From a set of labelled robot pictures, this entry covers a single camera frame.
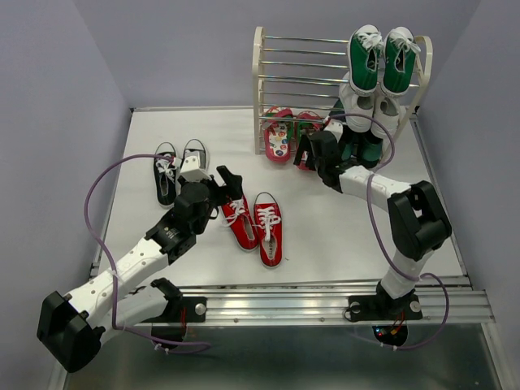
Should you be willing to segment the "pink patterned sandal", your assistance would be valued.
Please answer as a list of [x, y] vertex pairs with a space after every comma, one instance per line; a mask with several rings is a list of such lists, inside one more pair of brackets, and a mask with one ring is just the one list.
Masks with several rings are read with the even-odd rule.
[[286, 163], [290, 158], [293, 136], [293, 112], [287, 107], [274, 106], [266, 111], [263, 139], [266, 157], [274, 163]]
[[[312, 110], [304, 110], [296, 116], [295, 146], [301, 136], [310, 136], [322, 128], [323, 118]], [[306, 167], [298, 167], [300, 170], [309, 171]]]

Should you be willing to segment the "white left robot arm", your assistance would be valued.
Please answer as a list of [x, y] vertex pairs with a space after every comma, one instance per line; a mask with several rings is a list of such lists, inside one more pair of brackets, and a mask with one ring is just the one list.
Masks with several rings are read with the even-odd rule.
[[116, 332], [133, 332], [146, 319], [174, 319], [182, 294], [169, 280], [138, 285], [185, 255], [214, 218], [213, 212], [242, 197], [240, 175], [219, 166], [224, 183], [200, 168], [181, 171], [181, 192], [170, 209], [120, 260], [62, 295], [49, 294], [41, 304], [37, 339], [68, 373], [87, 366]]

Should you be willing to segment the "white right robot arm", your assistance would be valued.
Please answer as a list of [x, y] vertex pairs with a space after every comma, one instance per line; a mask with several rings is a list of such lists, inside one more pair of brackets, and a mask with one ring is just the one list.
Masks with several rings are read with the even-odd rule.
[[[376, 240], [389, 264], [370, 302], [372, 308], [384, 317], [408, 308], [427, 260], [452, 235], [451, 223], [433, 185], [425, 180], [416, 184], [392, 180], [342, 159], [339, 142], [329, 131], [301, 138], [294, 163], [302, 160], [327, 187], [366, 201]], [[388, 213], [395, 246], [392, 257], [382, 245], [375, 206]]]

